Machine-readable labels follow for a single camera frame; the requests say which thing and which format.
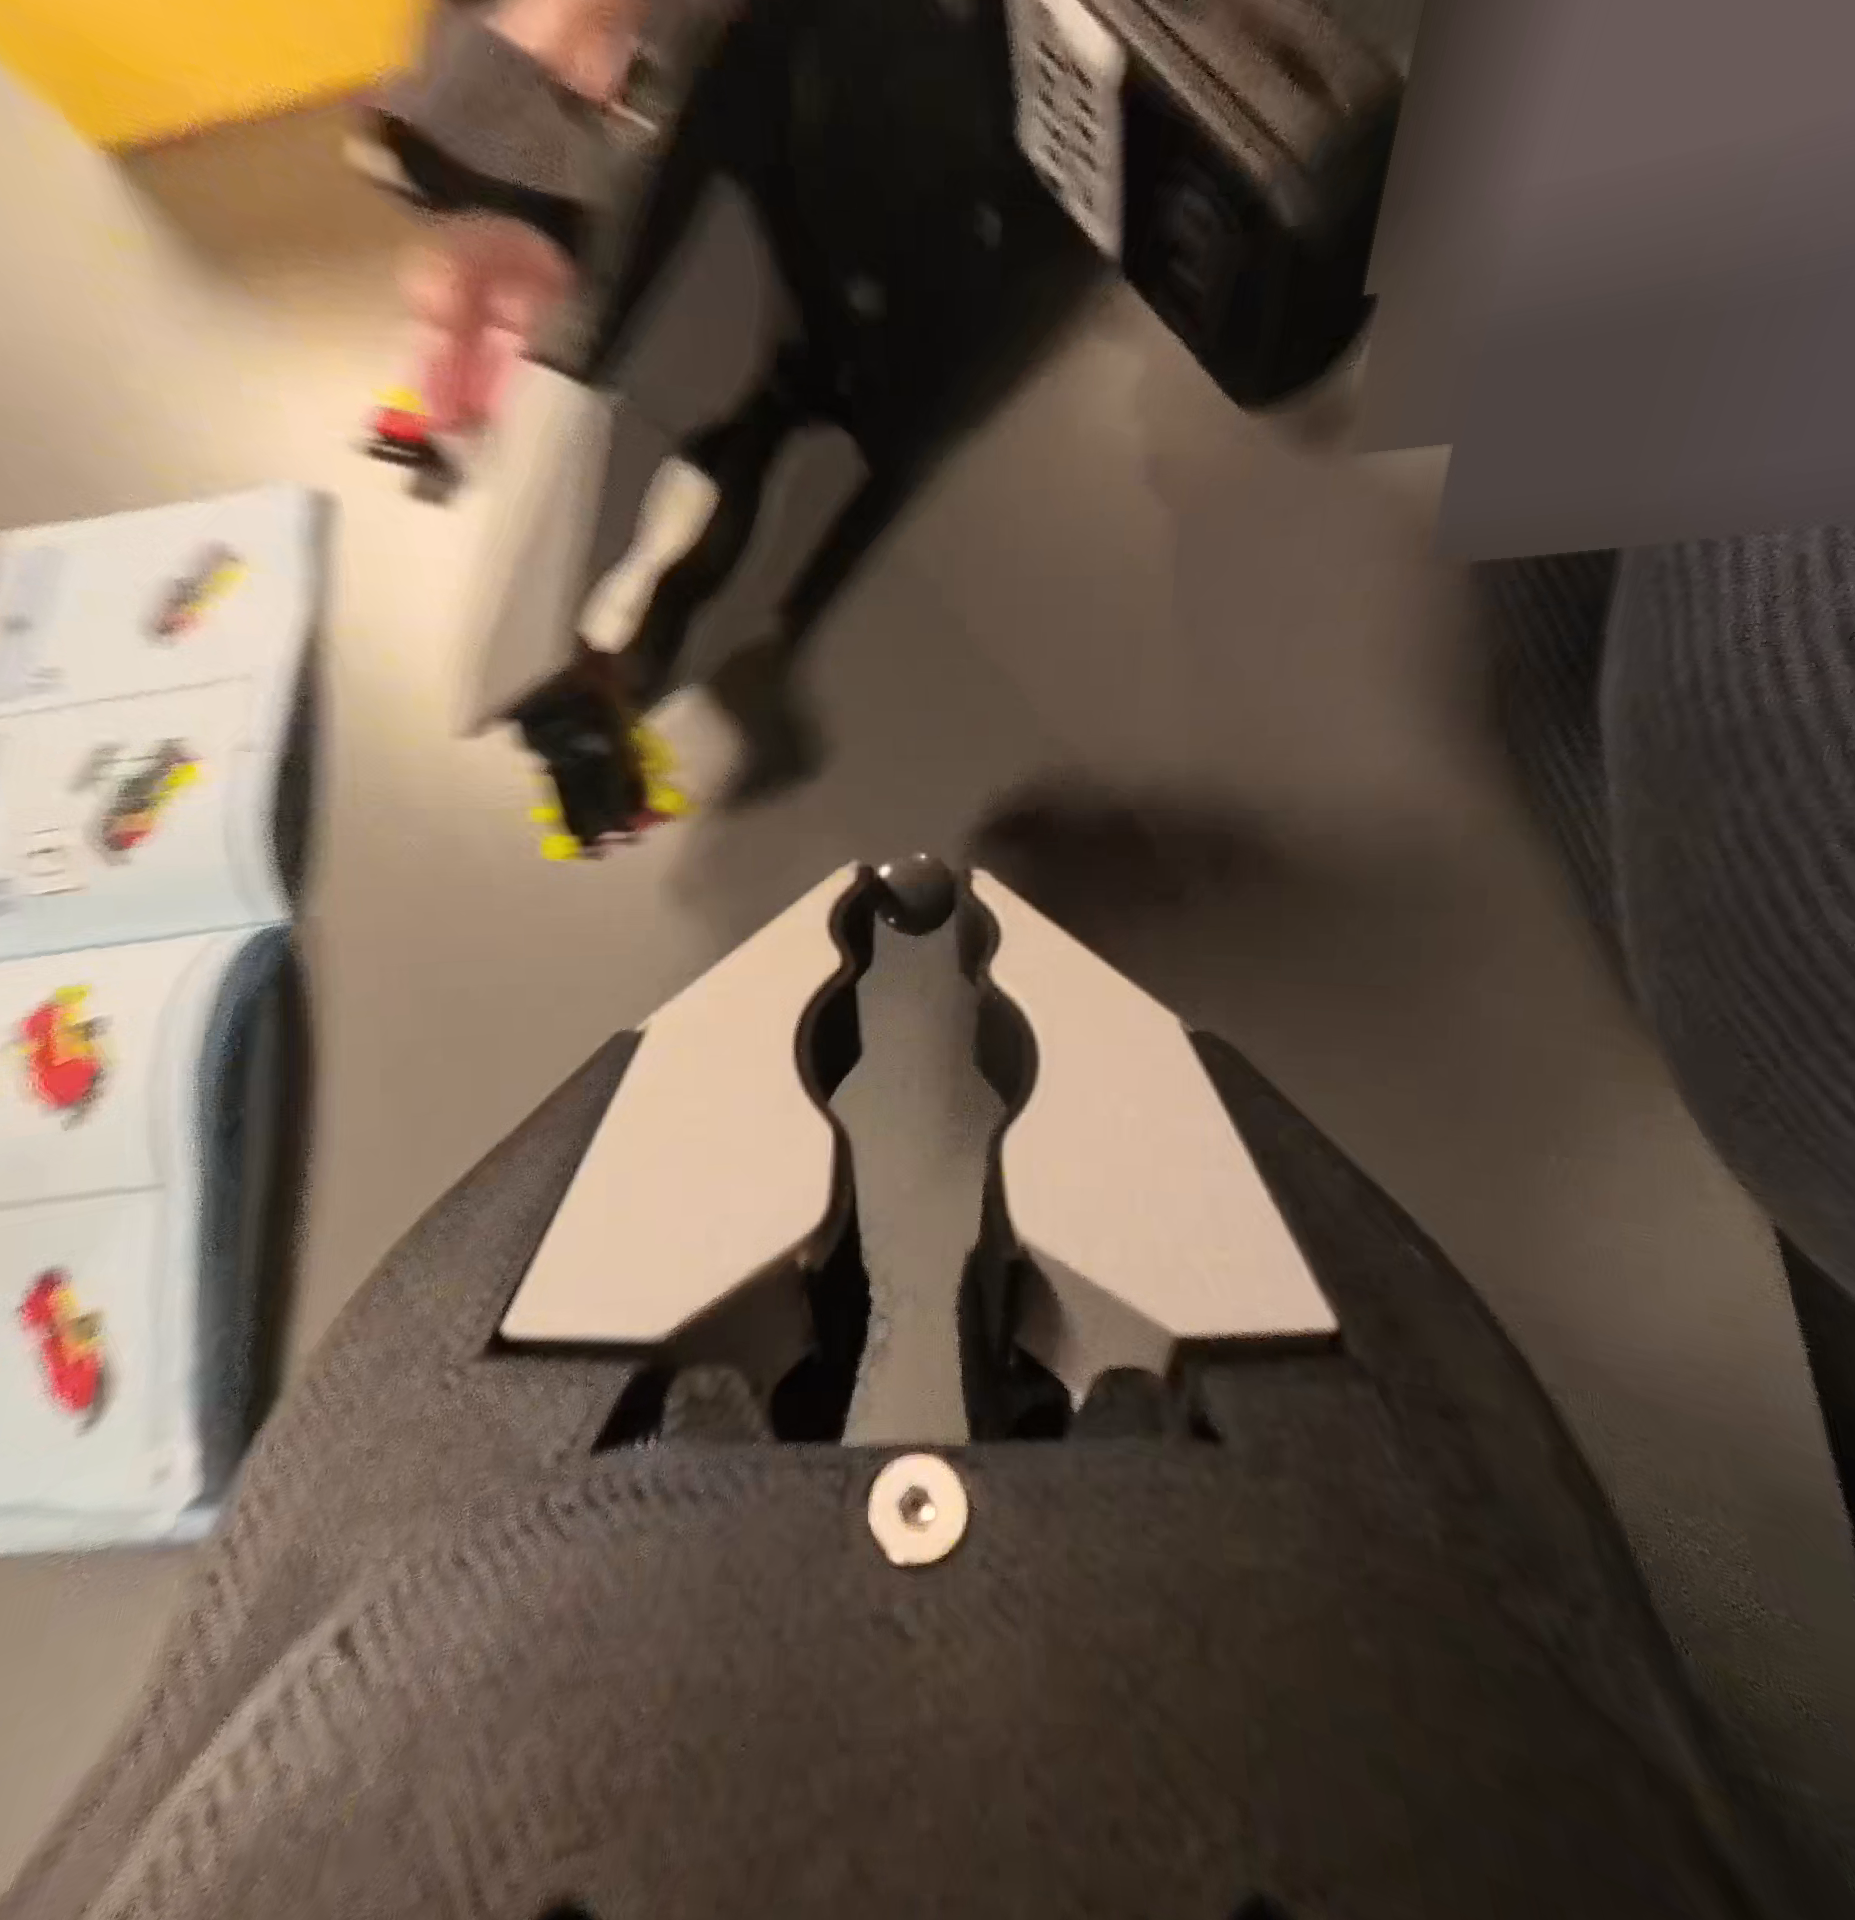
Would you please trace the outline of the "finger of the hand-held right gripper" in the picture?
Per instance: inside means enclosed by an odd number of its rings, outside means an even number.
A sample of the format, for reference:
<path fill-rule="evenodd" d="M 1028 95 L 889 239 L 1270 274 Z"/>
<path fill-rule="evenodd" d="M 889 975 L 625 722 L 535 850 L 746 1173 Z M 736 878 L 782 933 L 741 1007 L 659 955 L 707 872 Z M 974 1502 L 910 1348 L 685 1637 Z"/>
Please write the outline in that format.
<path fill-rule="evenodd" d="M 796 579 L 826 552 L 864 460 L 844 432 L 796 432 L 767 461 L 754 531 L 685 654 L 685 783 L 694 794 L 767 794 L 817 761 L 803 686 Z"/>
<path fill-rule="evenodd" d="M 497 730 L 578 655 L 631 674 L 667 574 L 713 531 L 722 478 L 667 460 L 625 552 L 593 563 L 610 442 L 619 403 L 601 387 L 514 380 L 474 493 L 474 579 L 458 617 L 461 732 Z"/>

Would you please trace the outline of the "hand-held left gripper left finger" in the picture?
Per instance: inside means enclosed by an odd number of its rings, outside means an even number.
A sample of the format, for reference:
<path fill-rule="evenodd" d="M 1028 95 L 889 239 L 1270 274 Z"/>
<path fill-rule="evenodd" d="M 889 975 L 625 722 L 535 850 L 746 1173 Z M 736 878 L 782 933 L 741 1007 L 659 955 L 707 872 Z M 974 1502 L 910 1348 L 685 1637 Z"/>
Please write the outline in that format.
<path fill-rule="evenodd" d="M 677 1344 L 826 1247 L 854 1173 L 817 1021 L 864 975 L 864 901 L 871 869 L 833 869 L 639 1028 L 497 1317 L 506 1344 Z"/>

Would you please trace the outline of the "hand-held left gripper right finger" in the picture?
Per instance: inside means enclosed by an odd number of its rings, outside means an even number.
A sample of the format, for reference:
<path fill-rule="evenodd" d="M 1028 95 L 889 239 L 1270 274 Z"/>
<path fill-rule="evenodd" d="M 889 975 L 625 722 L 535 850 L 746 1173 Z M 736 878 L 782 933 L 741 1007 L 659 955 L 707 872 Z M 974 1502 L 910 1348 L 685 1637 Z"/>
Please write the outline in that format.
<path fill-rule="evenodd" d="M 964 962 L 1002 1098 L 1002 1360 L 1077 1405 L 1110 1371 L 1339 1344 L 1346 1317 L 1197 1029 L 986 869 L 964 878 Z"/>

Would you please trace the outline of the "long black red lego tail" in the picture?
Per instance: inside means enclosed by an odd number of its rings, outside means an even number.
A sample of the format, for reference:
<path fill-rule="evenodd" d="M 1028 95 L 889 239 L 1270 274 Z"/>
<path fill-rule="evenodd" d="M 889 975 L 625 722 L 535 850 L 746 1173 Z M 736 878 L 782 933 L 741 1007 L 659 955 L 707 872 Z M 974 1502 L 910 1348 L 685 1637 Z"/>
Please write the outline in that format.
<path fill-rule="evenodd" d="M 452 504 L 461 482 L 458 442 L 436 432 L 415 387 L 373 394 L 362 453 L 397 461 L 422 504 Z"/>

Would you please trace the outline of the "red yellow lego model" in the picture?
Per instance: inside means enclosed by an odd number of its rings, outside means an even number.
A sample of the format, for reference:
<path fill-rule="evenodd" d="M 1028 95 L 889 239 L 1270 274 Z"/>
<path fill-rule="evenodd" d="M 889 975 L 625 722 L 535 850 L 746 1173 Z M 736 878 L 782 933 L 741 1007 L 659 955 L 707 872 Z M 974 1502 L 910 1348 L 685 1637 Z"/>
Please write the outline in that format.
<path fill-rule="evenodd" d="M 537 857 L 601 857 L 694 819 L 671 739 L 639 714 L 610 654 L 537 682 L 514 714 L 519 745 L 537 761 L 535 836 Z"/>

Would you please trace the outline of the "small black round lego piece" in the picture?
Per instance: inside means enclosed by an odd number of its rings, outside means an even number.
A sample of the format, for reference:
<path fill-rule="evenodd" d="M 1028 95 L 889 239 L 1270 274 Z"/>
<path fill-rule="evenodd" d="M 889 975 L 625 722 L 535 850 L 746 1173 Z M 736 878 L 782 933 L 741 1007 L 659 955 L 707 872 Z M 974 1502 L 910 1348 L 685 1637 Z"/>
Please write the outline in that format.
<path fill-rule="evenodd" d="M 942 850 L 903 850 L 871 869 L 871 913 L 903 933 L 934 933 L 948 930 L 964 888 Z"/>

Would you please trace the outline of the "yellow plastic bin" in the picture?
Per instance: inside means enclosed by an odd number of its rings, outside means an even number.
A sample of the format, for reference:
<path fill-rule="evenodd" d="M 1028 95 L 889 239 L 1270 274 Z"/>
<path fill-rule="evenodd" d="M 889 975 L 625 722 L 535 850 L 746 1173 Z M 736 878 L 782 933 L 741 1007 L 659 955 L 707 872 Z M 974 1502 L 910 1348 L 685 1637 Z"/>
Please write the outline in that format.
<path fill-rule="evenodd" d="M 391 83 L 433 0 L 0 0 L 0 72 L 101 153 Z"/>

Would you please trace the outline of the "person's right hand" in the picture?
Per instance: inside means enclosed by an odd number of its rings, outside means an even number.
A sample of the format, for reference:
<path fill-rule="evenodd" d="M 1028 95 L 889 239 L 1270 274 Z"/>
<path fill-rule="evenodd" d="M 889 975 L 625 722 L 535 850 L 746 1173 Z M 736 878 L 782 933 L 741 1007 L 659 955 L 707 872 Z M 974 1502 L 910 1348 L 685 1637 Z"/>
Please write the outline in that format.
<path fill-rule="evenodd" d="M 411 317 L 443 432 L 489 419 L 514 357 L 571 305 L 646 25 L 651 0 L 443 4 L 391 83 L 381 143 L 433 216 Z"/>

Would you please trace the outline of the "open instruction booklet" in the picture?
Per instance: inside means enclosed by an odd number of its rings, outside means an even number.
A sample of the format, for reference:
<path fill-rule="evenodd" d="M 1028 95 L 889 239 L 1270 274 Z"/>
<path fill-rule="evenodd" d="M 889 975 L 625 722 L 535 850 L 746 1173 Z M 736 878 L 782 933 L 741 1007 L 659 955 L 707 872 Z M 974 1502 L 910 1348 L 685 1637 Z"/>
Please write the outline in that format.
<path fill-rule="evenodd" d="M 296 1182 L 331 498 L 0 531 L 0 1556 L 202 1540 Z"/>

